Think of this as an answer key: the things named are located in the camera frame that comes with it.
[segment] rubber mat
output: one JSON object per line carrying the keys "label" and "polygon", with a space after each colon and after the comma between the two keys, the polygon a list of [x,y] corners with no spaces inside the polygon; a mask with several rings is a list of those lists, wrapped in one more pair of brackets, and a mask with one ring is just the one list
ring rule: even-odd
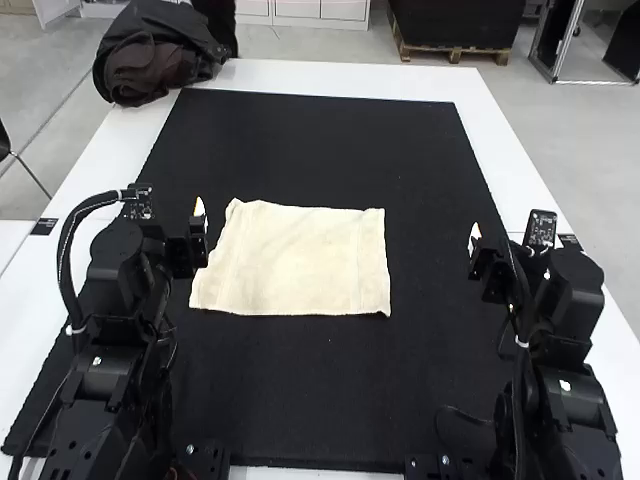
{"label": "rubber mat", "polygon": [[[187,89],[139,181],[170,234],[201,196],[211,247],[234,197],[386,210],[389,319],[189,310],[190,282],[175,283],[181,438],[218,438],[238,464],[402,471],[405,454],[441,447],[439,406],[491,418],[510,374],[495,354],[503,311],[467,280],[467,241],[476,221],[504,231],[453,104]],[[5,452],[30,435],[70,359],[60,337]],[[441,428],[449,445],[494,447],[490,430]]]}

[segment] jacket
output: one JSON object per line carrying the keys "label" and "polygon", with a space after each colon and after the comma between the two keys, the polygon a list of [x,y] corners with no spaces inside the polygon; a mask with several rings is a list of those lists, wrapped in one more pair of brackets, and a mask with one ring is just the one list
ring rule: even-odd
{"label": "jacket", "polygon": [[93,81],[108,102],[140,106],[213,77],[231,51],[207,28],[207,17],[186,3],[132,0],[105,33]]}

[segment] black trousers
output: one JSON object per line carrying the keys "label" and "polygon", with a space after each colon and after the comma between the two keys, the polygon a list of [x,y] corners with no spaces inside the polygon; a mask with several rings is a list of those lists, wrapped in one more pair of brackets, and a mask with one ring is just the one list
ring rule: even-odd
{"label": "black trousers", "polygon": [[209,31],[213,38],[231,48],[233,57],[237,57],[235,0],[191,0],[191,3],[193,8],[209,19]]}

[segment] cabinet drawer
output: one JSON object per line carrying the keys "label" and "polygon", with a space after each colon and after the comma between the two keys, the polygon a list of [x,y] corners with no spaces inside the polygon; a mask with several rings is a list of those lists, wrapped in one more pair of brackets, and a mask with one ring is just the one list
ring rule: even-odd
{"label": "cabinet drawer", "polygon": [[7,6],[20,10],[34,10],[32,0],[5,0]]}
{"label": "cabinet drawer", "polygon": [[367,11],[366,0],[321,0],[321,2],[322,18],[364,21]]}
{"label": "cabinet drawer", "polygon": [[238,15],[269,16],[269,0],[236,0]]}
{"label": "cabinet drawer", "polygon": [[320,0],[276,0],[276,15],[320,18]]}

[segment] cream towel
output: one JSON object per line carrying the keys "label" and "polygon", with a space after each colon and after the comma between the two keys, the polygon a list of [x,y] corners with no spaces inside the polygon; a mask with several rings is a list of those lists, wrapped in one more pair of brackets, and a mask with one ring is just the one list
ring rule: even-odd
{"label": "cream towel", "polygon": [[240,315],[391,315],[384,210],[233,199],[189,306]]}

